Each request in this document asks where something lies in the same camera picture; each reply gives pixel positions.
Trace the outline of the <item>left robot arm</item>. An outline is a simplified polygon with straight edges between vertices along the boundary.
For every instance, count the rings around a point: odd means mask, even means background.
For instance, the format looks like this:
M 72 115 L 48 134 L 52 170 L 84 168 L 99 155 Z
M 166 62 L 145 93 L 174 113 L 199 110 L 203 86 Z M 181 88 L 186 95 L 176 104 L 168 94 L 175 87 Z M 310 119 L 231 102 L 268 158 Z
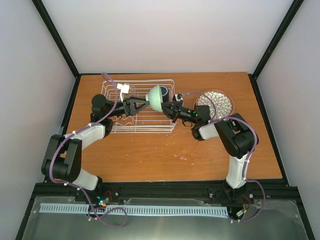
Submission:
M 111 117 L 135 116 L 150 102 L 147 98 L 132 96 L 122 101 L 110 101 L 104 95 L 97 94 L 91 104 L 88 125 L 70 134 L 55 134 L 50 138 L 41 172 L 54 183 L 86 189 L 86 195 L 96 202 L 103 198 L 104 188 L 98 185 L 101 178 L 82 168 L 82 151 L 110 134 L 114 125 Z

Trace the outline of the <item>pale green ceramic bowl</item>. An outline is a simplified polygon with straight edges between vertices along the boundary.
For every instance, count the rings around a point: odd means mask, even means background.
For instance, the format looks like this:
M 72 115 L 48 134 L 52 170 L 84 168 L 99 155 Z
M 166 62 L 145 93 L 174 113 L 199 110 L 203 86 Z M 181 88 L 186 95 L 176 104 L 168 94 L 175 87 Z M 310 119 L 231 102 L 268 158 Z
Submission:
M 152 110 L 162 113 L 162 92 L 161 92 L 161 86 L 156 85 L 154 86 L 145 96 L 145 100 L 149 102 L 149 105 Z

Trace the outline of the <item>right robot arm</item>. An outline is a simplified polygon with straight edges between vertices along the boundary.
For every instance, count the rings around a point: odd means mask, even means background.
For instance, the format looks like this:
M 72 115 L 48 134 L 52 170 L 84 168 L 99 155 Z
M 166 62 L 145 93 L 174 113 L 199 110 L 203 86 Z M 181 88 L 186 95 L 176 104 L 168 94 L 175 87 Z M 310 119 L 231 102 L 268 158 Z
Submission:
M 251 155 L 259 143 L 253 128 L 240 114 L 213 120 L 208 105 L 197 105 L 194 109 L 183 106 L 182 101 L 161 104 L 162 112 L 173 122 L 180 119 L 193 124 L 191 133 L 198 141 L 219 137 L 229 155 L 229 167 L 223 183 L 224 194 L 233 201 L 245 192 L 247 171 Z

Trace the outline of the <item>dark blue ceramic mug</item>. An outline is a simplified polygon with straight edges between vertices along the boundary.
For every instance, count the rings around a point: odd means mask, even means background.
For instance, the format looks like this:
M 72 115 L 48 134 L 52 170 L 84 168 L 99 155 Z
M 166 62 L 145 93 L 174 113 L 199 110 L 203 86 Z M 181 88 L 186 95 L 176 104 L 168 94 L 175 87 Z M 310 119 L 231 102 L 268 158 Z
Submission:
M 168 102 L 169 101 L 169 89 L 166 86 L 161 85 L 160 90 L 161 90 L 162 102 L 163 103 Z

